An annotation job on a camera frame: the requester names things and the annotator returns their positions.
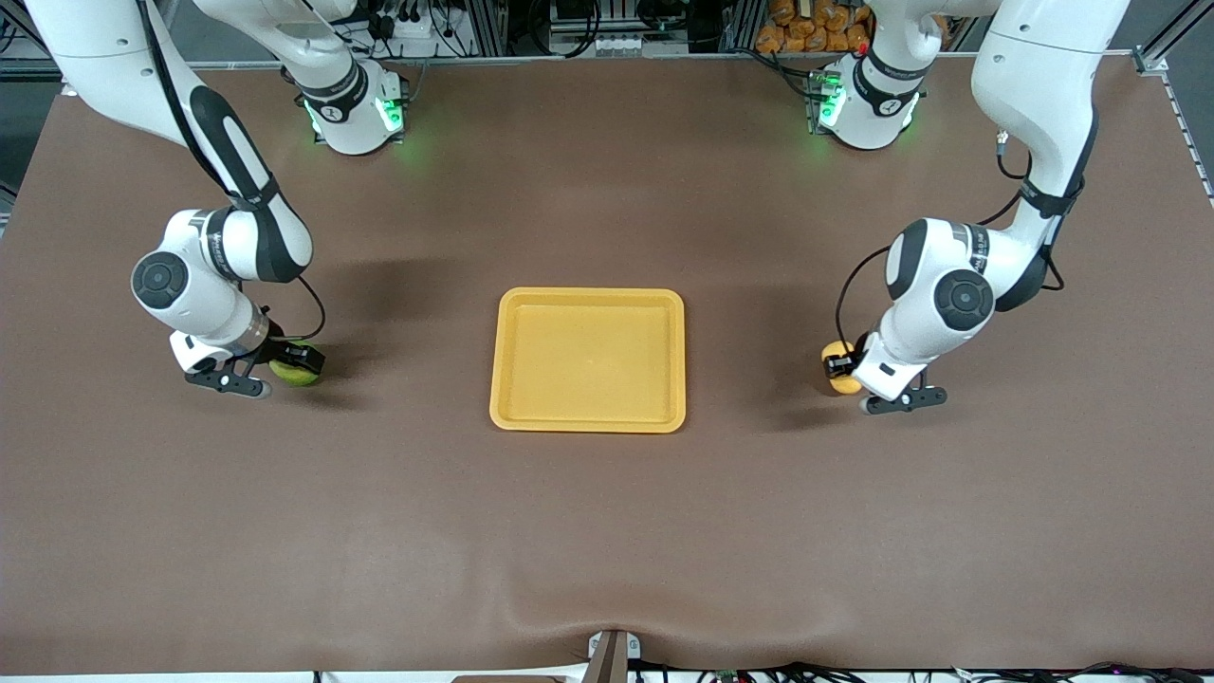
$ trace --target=green led light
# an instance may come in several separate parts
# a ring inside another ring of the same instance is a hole
[[[403,116],[401,115],[401,104],[395,99],[380,99],[375,98],[375,104],[379,107],[380,118],[384,119],[384,125],[387,126],[390,131],[401,130]]]
[[[839,120],[839,112],[843,110],[844,103],[847,101],[847,91],[841,85],[834,86],[830,96],[827,101],[822,103],[822,110],[818,113],[818,123],[826,126],[832,126]]]

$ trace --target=black band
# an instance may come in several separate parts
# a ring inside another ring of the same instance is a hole
[[[881,72],[883,75],[887,75],[894,80],[914,80],[917,78],[923,78],[927,75],[927,72],[931,70],[931,64],[927,64],[926,67],[921,69],[915,69],[913,72],[900,69],[897,67],[891,67],[885,62],[883,62],[881,58],[877,56],[877,52],[873,52],[872,50],[868,51],[868,55],[864,55],[864,59],[872,62],[873,68]]]
[[[300,87],[300,91],[318,116],[329,123],[345,123],[350,118],[350,112],[367,97],[367,72],[354,62],[351,72],[337,85],[319,90]],[[333,98],[325,98],[318,92]]]
[[[270,175],[270,180],[266,181],[255,193],[240,197],[238,194],[228,194],[228,200],[232,205],[240,211],[260,211],[266,207],[266,204],[278,194],[278,178],[273,173]]]
[[[991,234],[981,224],[971,224],[970,228],[970,266],[986,272],[987,256],[991,254]]]
[[[907,106],[914,96],[918,95],[919,90],[912,90],[909,92],[903,92],[902,95],[894,95],[892,92],[886,92],[878,89],[875,85],[869,82],[864,76],[864,69],[862,68],[863,62],[856,62],[856,70],[852,72],[852,81],[856,84],[856,93],[860,95],[862,99],[868,102],[873,107],[873,114],[889,118],[896,116],[903,107]]]
[[[314,97],[317,99],[329,99],[329,98],[336,97],[337,95],[341,95],[342,92],[345,92],[346,90],[348,90],[350,86],[353,85],[356,80],[358,80],[358,72],[359,70],[362,70],[362,69],[358,67],[358,62],[351,61],[350,62],[350,70],[346,72],[346,75],[341,76],[341,80],[339,80],[337,82],[335,82],[333,85],[328,85],[325,87],[304,87],[302,85],[299,85],[297,82],[295,85],[299,86],[300,92],[302,92],[304,95],[307,95],[308,97]]]
[[[220,209],[211,211],[211,215],[206,217],[206,252],[210,255],[215,269],[221,275],[227,279],[239,280],[242,277],[232,269],[232,263],[227,260],[227,251],[223,250],[223,221],[227,220],[229,212],[232,212],[232,209]]]
[[[1034,209],[1037,209],[1043,218],[1053,216],[1065,216],[1071,212],[1071,207],[1074,206],[1074,200],[1079,198],[1079,193],[1083,192],[1083,176],[1079,177],[1078,186],[1073,192],[1066,197],[1055,197],[1053,194],[1046,194],[1037,188],[1027,178],[1020,186],[1020,195],[1028,201]]]

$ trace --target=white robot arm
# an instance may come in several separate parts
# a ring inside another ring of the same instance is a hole
[[[904,391],[929,364],[965,343],[995,311],[1042,289],[1096,136],[1096,67],[1128,4],[1005,0],[995,13],[971,87],[982,110],[1028,147],[1032,170],[1009,227],[921,218],[894,240],[885,264],[894,304],[858,341],[858,353],[844,359],[845,374],[879,398],[863,406],[913,408],[918,397]]]
[[[877,19],[873,42],[862,56],[846,55],[839,72],[843,96],[823,108],[819,125],[857,149],[885,147],[910,125],[919,84],[940,53],[934,15],[985,17],[1000,0],[868,0]]]
[[[357,0],[194,0],[204,13],[249,35],[283,63],[304,93],[312,125],[334,150],[365,154],[404,130],[401,76],[356,59],[329,24]]]
[[[293,343],[240,290],[242,280],[290,281],[312,260],[291,209],[236,112],[186,66],[151,0],[30,0],[59,69],[98,113],[188,147],[232,206],[180,211],[140,258],[131,289],[174,329],[170,347],[191,383],[265,398],[249,377],[278,362],[319,374],[324,358]],[[245,363],[242,374],[234,362]]]

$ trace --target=table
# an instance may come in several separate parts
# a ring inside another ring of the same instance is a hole
[[[694,667],[1214,665],[1214,214],[1128,57],[1096,79],[1066,290],[938,362],[943,408],[824,387],[847,271],[1015,190],[970,66],[941,59],[875,153],[809,136],[749,62],[435,67],[405,142],[362,158],[312,144],[277,74],[205,73],[310,221],[330,311],[324,385],[266,403],[185,385],[127,289],[221,194],[59,97],[0,243],[0,672],[554,665],[603,627]],[[495,429],[515,285],[679,291],[685,427]],[[250,290],[314,323],[301,286]]]

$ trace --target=floor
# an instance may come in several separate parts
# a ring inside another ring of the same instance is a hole
[[[1182,0],[1133,0],[1113,49],[1129,49],[1148,38]],[[270,53],[239,32],[204,16],[189,0],[161,0],[174,40],[193,62],[262,62]],[[58,91],[57,82],[12,81],[6,78],[13,56],[29,56],[17,40],[0,52],[0,186],[19,188],[42,121]],[[1168,56],[1168,78],[1202,158],[1214,159],[1214,18],[1202,24]],[[0,234],[11,204],[0,195]]]

